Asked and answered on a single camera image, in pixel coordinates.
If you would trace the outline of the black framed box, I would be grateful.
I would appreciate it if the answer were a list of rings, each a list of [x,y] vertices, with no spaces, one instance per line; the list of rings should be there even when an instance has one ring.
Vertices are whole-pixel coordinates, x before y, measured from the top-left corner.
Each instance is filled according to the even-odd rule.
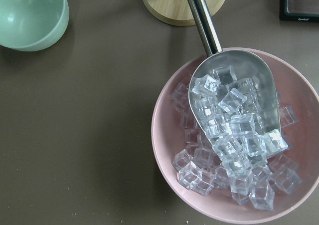
[[[279,18],[286,21],[319,22],[319,0],[280,0]]]

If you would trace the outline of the steel ice scoop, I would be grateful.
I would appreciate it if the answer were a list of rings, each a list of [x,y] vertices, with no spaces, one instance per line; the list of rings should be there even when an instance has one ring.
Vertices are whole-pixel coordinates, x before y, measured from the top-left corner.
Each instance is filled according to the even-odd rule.
[[[199,113],[195,109],[195,101],[199,95],[193,93],[195,81],[214,70],[231,65],[238,79],[251,78],[258,89],[257,98],[264,113],[263,123],[265,132],[280,129],[277,92],[275,82],[269,66],[256,54],[241,50],[223,50],[205,0],[187,0],[201,37],[207,58],[195,69],[188,89],[190,108],[199,120]]]

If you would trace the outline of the wooden stand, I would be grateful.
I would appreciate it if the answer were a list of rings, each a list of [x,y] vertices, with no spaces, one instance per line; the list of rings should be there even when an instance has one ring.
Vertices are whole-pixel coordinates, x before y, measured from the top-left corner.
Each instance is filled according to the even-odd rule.
[[[225,0],[206,0],[211,15],[215,15]],[[195,25],[187,0],[143,0],[148,11],[158,20],[174,26]]]

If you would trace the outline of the pile of ice cubes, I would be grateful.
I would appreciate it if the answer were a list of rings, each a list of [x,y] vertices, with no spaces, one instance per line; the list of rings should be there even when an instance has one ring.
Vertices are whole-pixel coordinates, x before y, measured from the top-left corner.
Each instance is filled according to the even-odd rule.
[[[203,196],[229,189],[237,204],[271,211],[276,192],[291,194],[302,182],[281,132],[266,130],[258,92],[255,77],[239,78],[231,66],[196,79],[192,89],[177,84],[170,96],[185,148],[172,166],[183,187]]]

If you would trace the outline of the pink bowl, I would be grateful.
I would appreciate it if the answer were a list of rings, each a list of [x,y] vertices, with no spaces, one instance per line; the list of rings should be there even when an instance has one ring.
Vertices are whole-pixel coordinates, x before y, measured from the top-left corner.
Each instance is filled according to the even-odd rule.
[[[319,97],[307,79],[284,60],[256,50],[269,66],[274,76],[281,104],[291,105],[298,122],[287,126],[283,133],[292,148],[287,157],[295,161],[302,183],[289,195],[276,194],[272,211],[255,209],[250,203],[238,205],[228,190],[215,189],[207,196],[188,190],[177,181],[172,160],[184,146],[180,114],[172,104],[170,94],[180,83],[187,83],[189,76],[204,60],[201,56],[183,65],[163,87],[152,118],[152,144],[158,167],[172,190],[189,206],[200,213],[227,223],[258,224],[280,218],[301,205],[319,186]]]

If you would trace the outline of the green bowl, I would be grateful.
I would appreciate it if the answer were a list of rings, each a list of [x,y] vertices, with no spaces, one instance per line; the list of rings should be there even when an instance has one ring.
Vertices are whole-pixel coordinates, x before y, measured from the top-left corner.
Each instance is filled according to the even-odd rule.
[[[69,23],[67,0],[0,0],[0,44],[39,51],[55,44]]]

